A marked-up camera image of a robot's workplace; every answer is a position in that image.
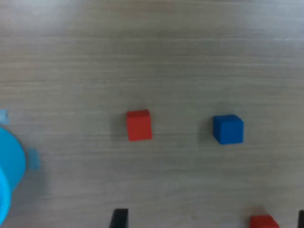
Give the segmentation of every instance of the blue cube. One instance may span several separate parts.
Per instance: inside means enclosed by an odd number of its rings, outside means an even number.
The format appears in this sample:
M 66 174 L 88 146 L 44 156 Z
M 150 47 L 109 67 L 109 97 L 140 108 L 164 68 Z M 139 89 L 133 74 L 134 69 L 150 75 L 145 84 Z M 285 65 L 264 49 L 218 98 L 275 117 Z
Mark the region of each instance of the blue cube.
M 213 117 L 213 136 L 222 144 L 244 141 L 244 122 L 237 115 L 217 115 Z

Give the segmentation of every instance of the light blue object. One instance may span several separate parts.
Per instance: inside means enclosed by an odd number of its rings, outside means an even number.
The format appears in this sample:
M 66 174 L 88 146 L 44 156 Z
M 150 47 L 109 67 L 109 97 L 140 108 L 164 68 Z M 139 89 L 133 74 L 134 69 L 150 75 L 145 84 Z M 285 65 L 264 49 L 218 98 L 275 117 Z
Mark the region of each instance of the light blue object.
M 28 168 L 30 170 L 40 169 L 40 158 L 35 148 L 28 148 Z
M 12 193 L 25 169 L 26 159 L 21 144 L 0 127 L 0 225 L 9 212 Z
M 2 125 L 9 125 L 9 112 L 5 109 L 0 109 L 0 124 Z

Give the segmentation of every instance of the cube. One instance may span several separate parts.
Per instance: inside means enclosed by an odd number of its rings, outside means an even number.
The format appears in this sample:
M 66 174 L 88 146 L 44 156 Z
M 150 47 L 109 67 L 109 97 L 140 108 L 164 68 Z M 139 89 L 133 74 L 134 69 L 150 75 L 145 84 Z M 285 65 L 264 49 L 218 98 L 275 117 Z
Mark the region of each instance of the cube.
M 234 114 L 214 116 L 213 136 L 222 145 L 242 143 L 244 140 L 244 122 Z
M 250 217 L 250 228 L 279 228 L 270 215 L 255 215 Z
M 127 131 L 129 141 L 152 139 L 149 110 L 127 112 Z

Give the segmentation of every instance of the red block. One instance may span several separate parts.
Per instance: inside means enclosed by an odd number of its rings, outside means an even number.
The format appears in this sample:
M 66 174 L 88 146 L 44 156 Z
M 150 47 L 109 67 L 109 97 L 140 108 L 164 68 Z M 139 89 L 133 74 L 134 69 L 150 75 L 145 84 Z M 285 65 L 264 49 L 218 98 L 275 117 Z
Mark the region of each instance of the red block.
M 152 139 L 149 110 L 127 112 L 129 141 Z
M 279 228 L 270 215 L 254 215 L 250 217 L 250 228 Z

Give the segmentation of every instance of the table surface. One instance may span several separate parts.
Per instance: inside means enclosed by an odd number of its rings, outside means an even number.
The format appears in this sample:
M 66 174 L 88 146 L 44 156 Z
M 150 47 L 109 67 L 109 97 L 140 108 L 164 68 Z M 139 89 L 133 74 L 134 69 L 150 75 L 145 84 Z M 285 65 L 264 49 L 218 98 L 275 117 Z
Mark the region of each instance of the table surface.
M 246 228 L 304 208 L 304 1 L 1 0 L 0 107 L 41 170 L 4 228 Z M 153 140 L 128 142 L 149 109 Z M 222 146 L 211 118 L 237 114 Z

